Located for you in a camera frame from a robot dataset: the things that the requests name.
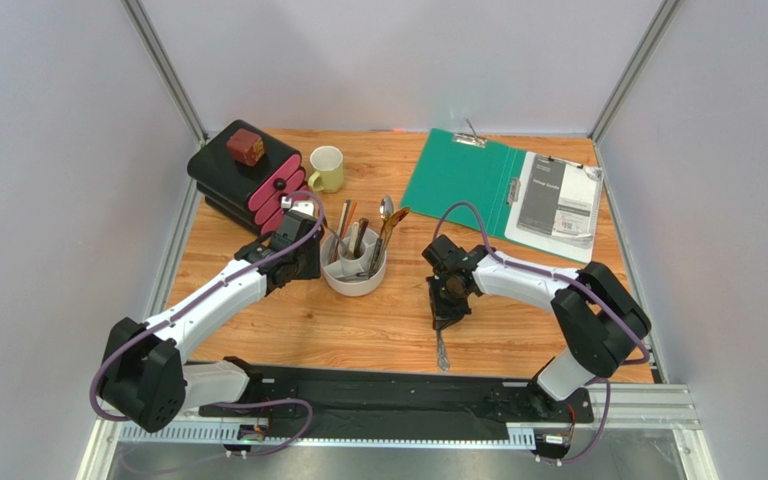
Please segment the orange chopstick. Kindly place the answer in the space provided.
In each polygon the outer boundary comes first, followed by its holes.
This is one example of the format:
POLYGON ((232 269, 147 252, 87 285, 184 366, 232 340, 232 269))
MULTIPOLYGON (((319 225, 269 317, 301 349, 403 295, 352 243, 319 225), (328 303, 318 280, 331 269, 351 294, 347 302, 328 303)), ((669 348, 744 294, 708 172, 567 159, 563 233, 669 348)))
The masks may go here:
POLYGON ((352 204, 349 216, 348 216, 348 220, 347 220, 346 225, 345 225, 345 230, 344 230, 344 235, 343 235, 344 241, 345 241, 345 237, 349 234, 349 228, 352 225, 351 220, 353 219, 354 212, 355 212, 355 209, 356 209, 356 202, 354 200, 352 200, 352 202, 353 202, 353 204, 352 204))

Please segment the white divided utensil holder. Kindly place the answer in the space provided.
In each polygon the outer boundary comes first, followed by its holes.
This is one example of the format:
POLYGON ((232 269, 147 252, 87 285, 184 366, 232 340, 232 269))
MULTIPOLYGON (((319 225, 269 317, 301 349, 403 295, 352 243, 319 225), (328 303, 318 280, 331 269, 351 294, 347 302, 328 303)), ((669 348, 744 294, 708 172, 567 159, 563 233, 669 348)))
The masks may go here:
POLYGON ((368 279, 339 281, 338 278, 344 275, 370 271, 371 258, 375 249, 375 243, 378 234, 375 231, 367 230, 364 236, 363 253, 358 259, 349 259, 345 257, 345 251, 340 249, 338 259, 331 260, 331 254, 334 246, 334 238, 328 235, 321 245, 321 269, 328 285, 337 293, 343 296, 359 297, 367 295, 376 290, 383 282, 386 274, 387 255, 383 256, 383 264, 375 275, 368 279))

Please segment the white plastic spoon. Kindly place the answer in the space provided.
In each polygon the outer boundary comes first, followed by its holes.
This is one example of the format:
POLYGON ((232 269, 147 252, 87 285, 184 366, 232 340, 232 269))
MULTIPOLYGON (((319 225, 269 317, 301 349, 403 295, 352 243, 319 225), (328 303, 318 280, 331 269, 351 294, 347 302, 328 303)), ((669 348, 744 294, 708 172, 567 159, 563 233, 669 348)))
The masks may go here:
POLYGON ((345 257, 349 259, 356 258, 356 244, 358 240, 359 223, 353 222, 349 228, 349 234, 346 241, 345 257))

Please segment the silver table knife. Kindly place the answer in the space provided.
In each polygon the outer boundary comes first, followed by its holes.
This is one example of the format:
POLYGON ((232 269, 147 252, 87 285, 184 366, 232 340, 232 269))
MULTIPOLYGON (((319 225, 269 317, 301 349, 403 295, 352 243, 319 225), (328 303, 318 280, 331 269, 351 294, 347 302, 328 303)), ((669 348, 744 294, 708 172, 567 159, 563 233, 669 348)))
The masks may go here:
POLYGON ((445 340, 443 338, 443 330, 436 329, 436 358, 437 368, 441 373, 448 373, 451 365, 448 357, 448 351, 446 348, 445 340))

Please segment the gold spoon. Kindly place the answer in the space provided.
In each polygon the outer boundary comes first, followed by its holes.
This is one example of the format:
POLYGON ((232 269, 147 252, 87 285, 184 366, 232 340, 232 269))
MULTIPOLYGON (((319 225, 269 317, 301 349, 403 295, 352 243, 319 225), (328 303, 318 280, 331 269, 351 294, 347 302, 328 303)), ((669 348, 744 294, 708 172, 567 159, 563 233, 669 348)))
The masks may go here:
POLYGON ((370 264, 369 273, 372 275, 375 275, 377 273, 377 271, 380 269, 380 266, 382 264, 383 255, 385 251, 384 244, 386 243, 386 240, 389 238, 389 235, 392 231, 393 218, 394 218, 394 213, 390 213, 383 216, 382 227, 379 233, 379 238, 375 244, 375 250, 372 257, 372 262, 370 264))

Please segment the iridescent blue purple spoon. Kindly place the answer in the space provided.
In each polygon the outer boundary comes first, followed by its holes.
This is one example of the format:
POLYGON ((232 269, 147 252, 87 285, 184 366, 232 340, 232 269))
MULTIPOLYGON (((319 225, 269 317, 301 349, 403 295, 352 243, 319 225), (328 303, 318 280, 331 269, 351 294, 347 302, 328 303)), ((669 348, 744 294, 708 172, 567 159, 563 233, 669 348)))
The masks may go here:
POLYGON ((399 209, 398 211, 394 212, 394 218, 392 219, 392 231, 391 231, 391 233, 390 233, 390 235, 389 235, 389 238, 386 240, 386 243, 384 244, 384 246, 385 246, 385 251, 384 251, 384 254, 386 253, 386 249, 387 249, 387 247, 388 247, 388 244, 389 244, 389 242, 390 242, 390 239, 391 239, 391 237, 392 237, 392 233, 393 233, 393 231, 395 230, 396 226, 397 226, 397 225, 398 225, 398 224, 399 224, 399 223, 400 223, 400 222, 401 222, 401 221, 402 221, 402 220, 403 220, 403 219, 404 219, 404 218, 405 218, 405 217, 406 217, 406 216, 407 216, 407 215, 408 215, 410 212, 411 212, 411 209, 410 209, 409 207, 403 207, 403 208, 399 209))

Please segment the silver spoon dark handle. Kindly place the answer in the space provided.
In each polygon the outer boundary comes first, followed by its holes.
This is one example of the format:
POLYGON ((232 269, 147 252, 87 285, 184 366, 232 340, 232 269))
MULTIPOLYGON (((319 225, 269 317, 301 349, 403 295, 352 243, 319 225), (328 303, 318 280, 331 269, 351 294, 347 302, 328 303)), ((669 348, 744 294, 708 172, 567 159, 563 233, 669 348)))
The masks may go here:
POLYGON ((394 212, 394 205, 392 198, 389 195, 385 195, 380 202, 380 217, 383 223, 383 216, 394 212))

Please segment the dark brown wooden spoon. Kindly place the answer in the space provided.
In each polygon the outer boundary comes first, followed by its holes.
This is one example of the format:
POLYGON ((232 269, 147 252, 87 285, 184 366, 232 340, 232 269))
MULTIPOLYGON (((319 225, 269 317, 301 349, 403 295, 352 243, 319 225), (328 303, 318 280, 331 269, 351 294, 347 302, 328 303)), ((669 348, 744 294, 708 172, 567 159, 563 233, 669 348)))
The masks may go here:
POLYGON ((359 223, 359 233, 358 233, 358 240, 356 244, 356 258, 358 259, 362 253, 363 253, 363 245, 364 245, 364 236, 366 233, 366 230, 369 226, 369 220, 365 217, 361 217, 358 221, 359 223))

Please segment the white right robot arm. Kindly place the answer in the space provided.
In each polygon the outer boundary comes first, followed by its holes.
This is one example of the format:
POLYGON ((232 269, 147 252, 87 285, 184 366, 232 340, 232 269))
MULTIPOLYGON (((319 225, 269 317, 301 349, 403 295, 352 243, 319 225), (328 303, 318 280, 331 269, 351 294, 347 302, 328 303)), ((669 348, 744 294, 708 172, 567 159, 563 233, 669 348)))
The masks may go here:
POLYGON ((551 268, 520 261, 485 245, 470 251, 445 235, 423 251, 436 332, 470 314, 472 295, 518 300, 554 314, 565 349, 534 377, 541 399, 561 402, 593 379, 610 378, 642 347, 652 324, 606 265, 551 268))

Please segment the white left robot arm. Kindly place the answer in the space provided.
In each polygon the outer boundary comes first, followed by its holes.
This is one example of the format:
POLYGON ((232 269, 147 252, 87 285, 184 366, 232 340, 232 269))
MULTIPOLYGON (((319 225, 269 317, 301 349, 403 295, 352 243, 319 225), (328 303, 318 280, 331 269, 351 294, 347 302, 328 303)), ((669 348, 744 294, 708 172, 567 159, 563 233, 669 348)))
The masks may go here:
POLYGON ((116 323, 91 381, 96 413, 155 433, 183 410, 241 400, 252 376, 242 361, 191 363, 190 357, 241 310, 292 281, 320 277, 322 222, 312 202, 298 202, 275 231, 242 247, 178 304, 142 322, 116 323))

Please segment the silver utensils in holder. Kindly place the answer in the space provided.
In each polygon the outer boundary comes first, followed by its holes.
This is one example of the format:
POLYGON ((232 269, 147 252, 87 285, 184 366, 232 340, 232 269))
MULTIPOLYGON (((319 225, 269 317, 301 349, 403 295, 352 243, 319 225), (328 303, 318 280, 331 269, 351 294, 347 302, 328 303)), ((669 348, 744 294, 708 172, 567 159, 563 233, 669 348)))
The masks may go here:
POLYGON ((344 275, 342 277, 339 277, 339 281, 353 281, 353 280, 361 280, 361 279, 368 279, 373 275, 370 271, 360 271, 348 275, 344 275))

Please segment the pale yellow mug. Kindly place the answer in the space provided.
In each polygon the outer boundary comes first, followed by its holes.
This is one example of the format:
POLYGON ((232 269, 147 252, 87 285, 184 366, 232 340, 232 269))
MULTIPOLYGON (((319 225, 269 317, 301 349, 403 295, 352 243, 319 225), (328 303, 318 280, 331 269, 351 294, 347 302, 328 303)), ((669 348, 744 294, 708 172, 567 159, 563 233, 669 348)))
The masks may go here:
POLYGON ((320 146, 310 155, 313 172, 307 184, 311 191, 336 193, 344 182, 344 156, 334 146, 320 146))

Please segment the red brown cube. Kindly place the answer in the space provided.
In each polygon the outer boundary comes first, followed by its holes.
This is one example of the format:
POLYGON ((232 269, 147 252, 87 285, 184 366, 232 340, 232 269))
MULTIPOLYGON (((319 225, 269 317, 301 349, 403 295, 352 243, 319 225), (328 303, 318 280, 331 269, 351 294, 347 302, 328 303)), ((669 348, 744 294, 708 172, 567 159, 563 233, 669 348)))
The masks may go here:
POLYGON ((265 156, 265 144, 259 134, 245 129, 233 133, 226 142, 231 158, 248 167, 256 166, 265 156))

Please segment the green clipboard folder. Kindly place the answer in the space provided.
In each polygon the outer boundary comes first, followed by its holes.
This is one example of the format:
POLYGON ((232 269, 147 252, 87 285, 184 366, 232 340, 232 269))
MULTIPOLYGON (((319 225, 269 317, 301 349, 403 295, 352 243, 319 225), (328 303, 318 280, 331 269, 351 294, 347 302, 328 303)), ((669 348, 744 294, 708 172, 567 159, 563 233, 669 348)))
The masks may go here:
POLYGON ((454 203, 467 201, 479 212, 487 234, 503 239, 511 213, 510 188, 526 157, 525 150, 503 143, 433 129, 400 205, 439 218, 454 203))

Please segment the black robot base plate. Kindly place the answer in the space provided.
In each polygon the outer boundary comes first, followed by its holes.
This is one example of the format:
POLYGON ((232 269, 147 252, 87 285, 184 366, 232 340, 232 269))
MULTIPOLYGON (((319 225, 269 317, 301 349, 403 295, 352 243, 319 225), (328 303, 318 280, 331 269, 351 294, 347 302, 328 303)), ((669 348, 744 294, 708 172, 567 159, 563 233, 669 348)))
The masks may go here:
POLYGON ((257 365, 243 402, 302 399, 265 408, 268 434, 288 437, 306 426, 305 438, 366 440, 503 440, 510 423, 589 425, 595 415, 586 390, 566 403, 539 405, 526 379, 331 370, 257 365))

